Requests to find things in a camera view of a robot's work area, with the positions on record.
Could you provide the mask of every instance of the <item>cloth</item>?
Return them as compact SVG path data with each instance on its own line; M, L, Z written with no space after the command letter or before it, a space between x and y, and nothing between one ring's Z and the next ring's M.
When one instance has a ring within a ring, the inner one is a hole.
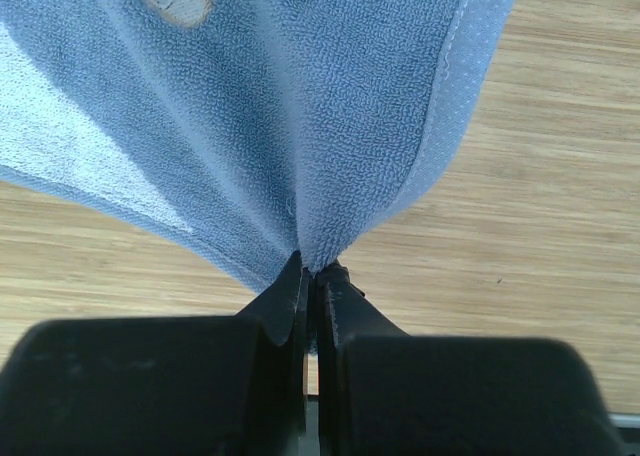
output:
M453 158L513 0L0 0L0 179L312 271Z

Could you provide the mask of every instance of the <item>wooden surface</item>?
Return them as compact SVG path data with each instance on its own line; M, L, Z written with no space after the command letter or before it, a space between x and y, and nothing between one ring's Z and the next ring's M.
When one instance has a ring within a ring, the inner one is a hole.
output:
M467 138L413 209L342 261L415 333L574 344L640 412L640 0L518 0ZM53 317L234 312L198 257L0 185L0 357Z

